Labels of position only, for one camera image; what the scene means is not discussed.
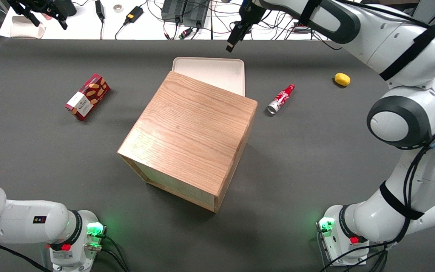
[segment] tape roll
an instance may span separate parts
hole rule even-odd
[[[114,11],[120,13],[124,11],[124,8],[122,7],[122,5],[114,5]]]

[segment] red button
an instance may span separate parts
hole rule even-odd
[[[70,248],[71,248],[70,244],[64,244],[64,245],[62,245],[62,250],[63,251],[69,251]]]

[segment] red snack box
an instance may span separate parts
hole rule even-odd
[[[68,100],[65,108],[77,119],[83,121],[108,91],[110,87],[105,79],[99,74],[93,74],[85,85]]]

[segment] white table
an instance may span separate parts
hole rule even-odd
[[[83,4],[84,0],[73,0],[74,2],[78,2],[79,4]],[[122,23],[128,14],[136,5],[141,5],[144,0],[101,0],[105,9],[105,24],[103,28],[103,39],[112,40],[116,32],[122,26]],[[144,14],[133,24],[128,24],[118,35],[119,40],[165,40],[164,30],[165,27],[167,33],[172,37],[174,35],[176,26],[173,22],[163,23],[161,20],[158,20],[155,16],[160,18],[160,9],[157,7],[159,5],[162,7],[164,0],[157,0],[155,3],[153,1],[147,2],[142,6],[144,10]],[[124,10],[120,13],[116,13],[113,10],[114,5],[122,5]],[[219,12],[238,12],[239,5],[233,5],[232,3],[222,3],[219,0],[212,0],[211,5],[213,10],[213,31],[214,31],[214,39],[216,40],[226,40],[229,36],[229,25],[231,22],[239,21],[241,17],[237,13],[228,14],[228,13],[219,13]],[[46,32],[43,35],[43,39],[78,39],[78,40],[95,40],[100,38],[100,28],[102,26],[100,20],[95,13],[95,3],[94,0],[90,0],[86,5],[76,7],[76,14],[72,17],[68,17],[67,24],[68,28],[63,30],[59,23],[52,19],[50,21],[46,20],[43,15],[35,14],[40,22],[42,22],[46,26]],[[5,21],[3,22],[0,29],[0,36],[10,37],[10,25],[12,24],[11,18],[16,16],[17,14],[13,9],[10,9]],[[265,22],[270,25],[275,25],[275,20],[279,17],[283,18],[281,23],[279,24],[280,28],[288,29],[292,26],[292,17],[288,14],[284,14],[284,12],[272,11],[271,14],[267,17]],[[208,29],[200,29],[199,33],[195,36],[194,39],[200,40],[209,40],[211,39],[211,11],[209,10],[207,14],[207,20],[205,23],[205,28]],[[273,36],[278,36],[281,29],[278,30],[278,35],[276,35],[276,29],[267,29],[266,24],[260,23],[260,26],[254,26],[252,30],[252,38],[255,40],[270,40]],[[187,26],[180,25],[177,30],[177,36],[185,29]],[[285,39],[287,31],[283,31],[283,34],[279,36],[279,40]],[[289,36],[289,40],[307,40],[310,39],[311,34],[296,34],[292,33]],[[251,35],[246,35],[245,39],[251,39]]]

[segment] yellow sponge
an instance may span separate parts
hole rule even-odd
[[[338,73],[335,75],[335,82],[342,86],[348,86],[350,84],[350,76],[346,74]]]

